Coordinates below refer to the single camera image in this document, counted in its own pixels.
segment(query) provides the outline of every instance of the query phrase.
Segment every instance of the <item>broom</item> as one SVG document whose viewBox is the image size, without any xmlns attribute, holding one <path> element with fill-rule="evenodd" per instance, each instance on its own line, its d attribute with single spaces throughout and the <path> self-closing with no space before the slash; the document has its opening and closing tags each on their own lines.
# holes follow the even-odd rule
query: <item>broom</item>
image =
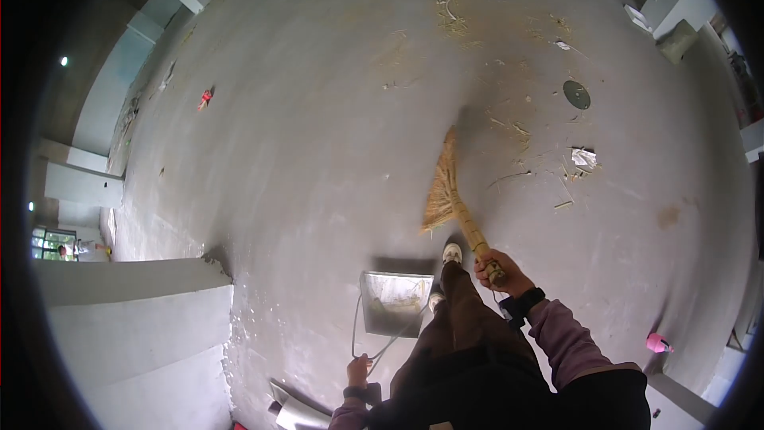
<svg viewBox="0 0 764 430">
<path fill-rule="evenodd" d="M 467 244 L 477 258 L 486 254 L 491 248 L 485 241 L 483 233 L 478 229 L 478 225 L 472 220 L 470 211 L 459 197 L 459 192 L 456 189 L 455 155 L 456 127 L 451 127 L 445 135 L 443 151 L 440 153 L 438 165 L 435 167 L 433 186 L 427 195 L 427 207 L 425 208 L 425 217 L 422 221 L 420 234 L 425 231 L 432 231 L 449 219 L 456 217 L 459 219 L 459 227 L 462 229 L 464 237 L 467 238 Z M 507 275 L 495 260 L 488 263 L 485 270 L 488 272 L 488 279 L 491 284 L 496 287 L 501 287 L 507 283 Z"/>
</svg>

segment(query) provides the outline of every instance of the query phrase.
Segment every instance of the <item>bamboo handle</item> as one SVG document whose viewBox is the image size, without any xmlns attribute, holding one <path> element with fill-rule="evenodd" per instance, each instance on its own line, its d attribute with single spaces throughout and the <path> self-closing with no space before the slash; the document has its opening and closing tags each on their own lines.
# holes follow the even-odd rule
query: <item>bamboo handle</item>
<svg viewBox="0 0 764 430">
<path fill-rule="evenodd" d="M 485 236 L 478 229 L 478 225 L 472 220 L 472 215 L 467 209 L 467 206 L 462 203 L 462 199 L 456 190 L 451 191 L 451 206 L 454 211 L 454 215 L 459 220 L 459 227 L 462 229 L 462 234 L 467 238 L 467 244 L 475 254 L 476 259 L 480 259 L 480 256 L 487 254 L 491 247 L 485 241 Z M 501 269 L 499 263 L 495 260 L 491 261 L 485 266 L 485 270 L 488 272 L 488 280 L 496 287 L 502 287 L 507 283 L 507 274 Z"/>
</svg>

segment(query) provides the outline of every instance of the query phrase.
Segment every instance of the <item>pink bottle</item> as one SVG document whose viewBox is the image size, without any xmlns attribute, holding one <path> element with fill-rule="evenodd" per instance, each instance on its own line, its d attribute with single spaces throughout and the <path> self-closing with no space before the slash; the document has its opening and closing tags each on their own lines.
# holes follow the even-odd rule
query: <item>pink bottle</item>
<svg viewBox="0 0 764 430">
<path fill-rule="evenodd" d="M 660 354 L 661 352 L 674 351 L 674 348 L 669 345 L 669 343 L 666 341 L 666 338 L 661 334 L 656 334 L 655 332 L 647 336 L 647 348 L 656 354 Z"/>
</svg>

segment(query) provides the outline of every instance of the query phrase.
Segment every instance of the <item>drain cover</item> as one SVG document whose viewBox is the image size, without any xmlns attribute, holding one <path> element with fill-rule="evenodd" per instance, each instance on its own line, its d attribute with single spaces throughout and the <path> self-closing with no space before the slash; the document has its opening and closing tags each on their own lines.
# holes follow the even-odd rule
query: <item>drain cover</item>
<svg viewBox="0 0 764 430">
<path fill-rule="evenodd" d="M 579 110 L 586 110 L 591 105 L 589 92 L 587 92 L 584 85 L 578 83 L 578 81 L 566 81 L 562 84 L 562 93 L 565 94 L 565 98 L 571 102 L 571 105 Z"/>
</svg>

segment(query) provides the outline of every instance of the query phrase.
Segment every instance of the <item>purple sleeve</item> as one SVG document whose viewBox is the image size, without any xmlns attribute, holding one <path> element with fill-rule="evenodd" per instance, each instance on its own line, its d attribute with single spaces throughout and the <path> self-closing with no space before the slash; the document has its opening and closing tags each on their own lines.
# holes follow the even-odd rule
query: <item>purple sleeve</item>
<svg viewBox="0 0 764 430">
<path fill-rule="evenodd" d="M 612 364 L 591 339 L 589 329 L 573 319 L 573 312 L 559 300 L 538 304 L 528 321 L 528 334 L 549 358 L 552 384 L 558 391 L 584 370 Z"/>
<path fill-rule="evenodd" d="M 346 401 L 332 413 L 329 430 L 361 430 L 366 425 L 368 412 L 366 404 L 360 400 L 357 403 Z"/>
</svg>

